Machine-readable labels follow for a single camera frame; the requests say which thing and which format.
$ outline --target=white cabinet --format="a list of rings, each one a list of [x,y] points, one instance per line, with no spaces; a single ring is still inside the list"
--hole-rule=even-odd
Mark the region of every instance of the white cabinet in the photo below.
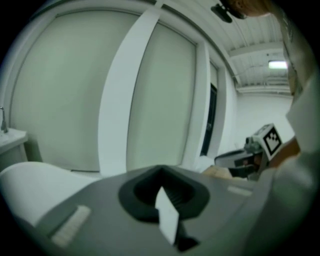
[[[25,131],[9,128],[0,133],[0,172],[8,166],[27,162],[24,143],[28,140]]]

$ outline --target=person's arm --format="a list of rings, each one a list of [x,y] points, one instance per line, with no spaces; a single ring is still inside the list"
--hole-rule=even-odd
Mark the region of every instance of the person's arm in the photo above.
[[[220,167],[217,165],[211,165],[204,172],[204,175],[220,179],[232,179],[228,168]]]
[[[269,168],[277,168],[289,157],[294,157],[300,153],[300,147],[295,137],[283,144],[281,150],[269,162]]]
[[[248,17],[261,17],[272,13],[271,0],[227,0],[231,8]]]

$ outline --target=white panel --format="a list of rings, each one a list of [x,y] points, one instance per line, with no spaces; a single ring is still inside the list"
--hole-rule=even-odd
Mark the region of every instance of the white panel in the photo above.
[[[140,16],[122,41],[107,75],[98,125],[100,172],[114,176],[127,170],[127,140],[134,88],[144,52],[159,19],[155,9]]]
[[[86,11],[60,16],[21,68],[11,126],[27,131],[30,161],[98,171],[101,94],[116,51],[137,16]]]
[[[195,170],[204,143],[210,105],[210,60],[205,42],[196,47],[195,88],[182,166]]]
[[[156,25],[133,96],[127,148],[129,171],[182,162],[195,87],[195,55],[192,43]]]
[[[212,159],[236,148],[237,92],[230,74],[223,67],[218,70],[218,81],[214,127],[207,153]]]
[[[212,65],[211,63],[210,63],[210,82],[216,89],[218,88],[218,71],[214,67],[214,65]]]
[[[247,137],[262,126],[272,123],[283,143],[292,139],[294,132],[286,118],[291,104],[290,98],[239,95],[235,137],[237,147],[243,148]]]

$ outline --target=white wall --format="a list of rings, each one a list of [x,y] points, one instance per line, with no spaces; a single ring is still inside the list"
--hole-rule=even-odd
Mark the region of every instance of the white wall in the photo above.
[[[83,11],[56,18],[30,49],[12,99],[30,161],[98,171],[98,116],[108,70],[138,16]]]
[[[216,156],[234,150],[237,116],[237,92],[226,68],[218,70],[218,89],[213,132],[207,156]]]
[[[157,24],[137,77],[128,129],[127,170],[182,162],[195,87],[196,47]]]
[[[251,136],[265,124],[274,123],[282,142],[294,136],[286,114],[292,104],[291,98],[239,94],[237,98],[236,134],[234,143],[242,148],[246,137]]]
[[[212,63],[210,63],[210,82],[215,88],[218,88],[218,71]]]

